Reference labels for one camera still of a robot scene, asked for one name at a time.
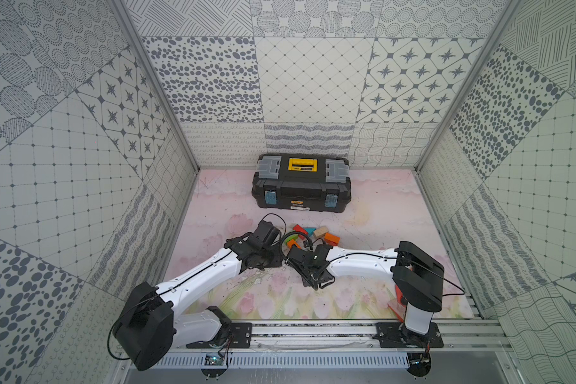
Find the orange rectangular block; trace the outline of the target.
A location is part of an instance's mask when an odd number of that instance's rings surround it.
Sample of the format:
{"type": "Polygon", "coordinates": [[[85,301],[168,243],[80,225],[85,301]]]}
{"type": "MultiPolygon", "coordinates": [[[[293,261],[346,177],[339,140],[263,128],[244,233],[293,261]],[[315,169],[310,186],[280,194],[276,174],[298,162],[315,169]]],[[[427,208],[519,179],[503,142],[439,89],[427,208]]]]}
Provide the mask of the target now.
{"type": "Polygon", "coordinates": [[[339,236],[333,235],[332,233],[325,233],[324,242],[331,246],[338,246],[341,238],[339,236]]]}

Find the natural wood rectangular block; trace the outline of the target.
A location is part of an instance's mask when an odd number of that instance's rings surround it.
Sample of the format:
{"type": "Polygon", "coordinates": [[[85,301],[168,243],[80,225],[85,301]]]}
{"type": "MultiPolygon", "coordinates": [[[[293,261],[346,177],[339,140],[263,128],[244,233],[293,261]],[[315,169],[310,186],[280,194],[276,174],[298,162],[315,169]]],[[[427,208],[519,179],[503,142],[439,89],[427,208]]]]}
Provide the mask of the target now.
{"type": "Polygon", "coordinates": [[[313,236],[315,239],[324,238],[326,234],[329,232],[327,227],[319,227],[313,232],[313,236]]]}

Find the red rectangular block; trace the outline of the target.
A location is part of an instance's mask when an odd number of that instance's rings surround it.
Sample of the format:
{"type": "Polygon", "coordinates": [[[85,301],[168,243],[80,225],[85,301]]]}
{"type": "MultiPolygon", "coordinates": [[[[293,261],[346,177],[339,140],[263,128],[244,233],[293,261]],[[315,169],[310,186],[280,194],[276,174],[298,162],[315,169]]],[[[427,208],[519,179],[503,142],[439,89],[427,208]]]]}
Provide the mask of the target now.
{"type": "Polygon", "coordinates": [[[294,225],[293,231],[299,232],[303,235],[308,235],[308,232],[303,227],[301,227],[300,225],[294,225]]]}

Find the green rectangular block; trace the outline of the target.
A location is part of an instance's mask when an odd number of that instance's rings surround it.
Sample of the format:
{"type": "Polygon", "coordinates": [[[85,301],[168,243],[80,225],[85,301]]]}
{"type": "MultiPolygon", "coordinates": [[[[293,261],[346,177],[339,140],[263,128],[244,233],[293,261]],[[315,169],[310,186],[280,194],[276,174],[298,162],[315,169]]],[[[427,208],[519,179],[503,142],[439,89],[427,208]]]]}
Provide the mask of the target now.
{"type": "Polygon", "coordinates": [[[299,238],[299,235],[289,235],[288,237],[286,237],[286,239],[284,240],[284,243],[288,243],[291,240],[296,240],[299,238]]]}

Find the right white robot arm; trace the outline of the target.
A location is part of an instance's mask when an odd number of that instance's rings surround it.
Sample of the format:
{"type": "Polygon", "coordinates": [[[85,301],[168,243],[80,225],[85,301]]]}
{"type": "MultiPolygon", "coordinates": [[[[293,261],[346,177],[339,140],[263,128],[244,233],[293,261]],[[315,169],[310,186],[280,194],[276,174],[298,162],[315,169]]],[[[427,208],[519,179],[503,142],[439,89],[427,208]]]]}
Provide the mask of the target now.
{"type": "Polygon", "coordinates": [[[384,251],[292,246],[283,257],[304,285],[316,290],[343,276],[392,280],[406,301],[403,323],[413,334],[428,334],[434,314],[443,308],[445,268],[411,242],[401,241],[395,249],[384,251]]]}

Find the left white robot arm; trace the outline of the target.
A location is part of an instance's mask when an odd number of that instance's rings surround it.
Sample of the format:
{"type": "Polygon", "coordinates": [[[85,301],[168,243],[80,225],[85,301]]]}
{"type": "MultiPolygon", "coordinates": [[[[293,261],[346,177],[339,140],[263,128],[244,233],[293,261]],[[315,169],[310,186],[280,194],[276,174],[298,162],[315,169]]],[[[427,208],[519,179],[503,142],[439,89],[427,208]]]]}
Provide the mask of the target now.
{"type": "Polygon", "coordinates": [[[245,270],[280,266],[274,249],[279,236],[279,229],[262,220],[254,231],[227,239],[223,248],[179,277],[156,286],[140,283],[110,328],[110,337],[139,371],[152,368],[172,348],[199,342],[227,347],[232,321],[224,312],[211,306],[188,314],[187,308],[245,270]]]}

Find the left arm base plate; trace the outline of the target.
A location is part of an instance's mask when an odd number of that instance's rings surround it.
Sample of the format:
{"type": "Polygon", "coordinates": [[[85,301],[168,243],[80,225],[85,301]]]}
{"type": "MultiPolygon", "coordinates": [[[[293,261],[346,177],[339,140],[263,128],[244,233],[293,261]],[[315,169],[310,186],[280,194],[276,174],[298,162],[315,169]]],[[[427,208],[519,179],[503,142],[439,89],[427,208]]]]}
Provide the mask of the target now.
{"type": "Polygon", "coordinates": [[[251,346],[252,323],[231,323],[223,325],[216,336],[207,342],[192,342],[186,345],[187,349],[219,349],[227,347],[234,349],[248,349],[251,346]]]}

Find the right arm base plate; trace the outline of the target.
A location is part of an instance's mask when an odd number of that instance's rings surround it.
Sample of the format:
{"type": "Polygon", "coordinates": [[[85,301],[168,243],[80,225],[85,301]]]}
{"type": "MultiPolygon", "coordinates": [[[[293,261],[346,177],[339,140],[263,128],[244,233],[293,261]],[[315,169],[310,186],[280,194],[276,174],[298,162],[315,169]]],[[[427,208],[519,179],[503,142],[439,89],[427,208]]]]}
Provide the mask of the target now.
{"type": "Polygon", "coordinates": [[[436,323],[426,334],[409,331],[403,323],[375,323],[375,334],[382,348],[443,348],[444,342],[436,323]]]}

